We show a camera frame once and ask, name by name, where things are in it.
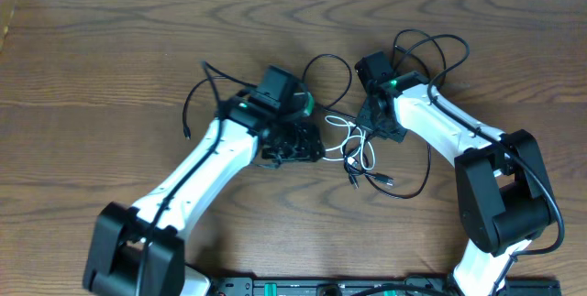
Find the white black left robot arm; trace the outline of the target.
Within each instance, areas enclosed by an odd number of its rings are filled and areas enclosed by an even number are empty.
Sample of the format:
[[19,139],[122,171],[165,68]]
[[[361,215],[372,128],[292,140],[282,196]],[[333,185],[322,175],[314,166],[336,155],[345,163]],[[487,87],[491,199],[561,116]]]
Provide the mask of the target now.
[[206,295],[212,281],[185,262],[193,228],[226,184],[257,156],[278,168],[316,162],[325,149],[309,121],[314,98],[300,79],[269,66],[258,85],[226,101],[189,156],[159,186],[97,216],[83,273],[96,295]]

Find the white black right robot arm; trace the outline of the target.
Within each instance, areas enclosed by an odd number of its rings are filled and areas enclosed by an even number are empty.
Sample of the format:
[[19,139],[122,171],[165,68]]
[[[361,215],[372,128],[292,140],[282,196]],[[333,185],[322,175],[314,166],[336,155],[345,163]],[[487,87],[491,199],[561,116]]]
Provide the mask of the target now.
[[355,70],[367,98],[358,124],[375,136],[402,142],[423,138],[454,168],[460,221],[469,238],[452,273],[463,295],[505,287],[512,256],[555,223],[554,196],[534,137],[487,126],[450,103],[418,71],[395,75],[383,52]]

